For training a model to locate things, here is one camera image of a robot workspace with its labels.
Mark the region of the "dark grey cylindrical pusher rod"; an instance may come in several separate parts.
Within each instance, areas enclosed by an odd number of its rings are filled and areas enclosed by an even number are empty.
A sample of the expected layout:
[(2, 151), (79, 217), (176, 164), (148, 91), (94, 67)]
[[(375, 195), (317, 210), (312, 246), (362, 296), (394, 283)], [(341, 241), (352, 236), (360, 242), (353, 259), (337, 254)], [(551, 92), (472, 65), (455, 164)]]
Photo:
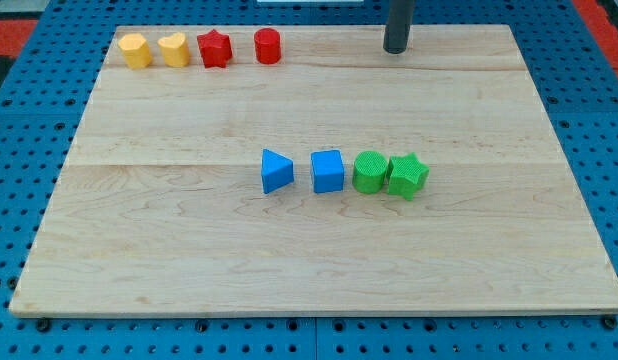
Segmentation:
[(415, 0), (390, 1), (383, 39), (385, 52), (401, 54), (406, 50), (415, 3)]

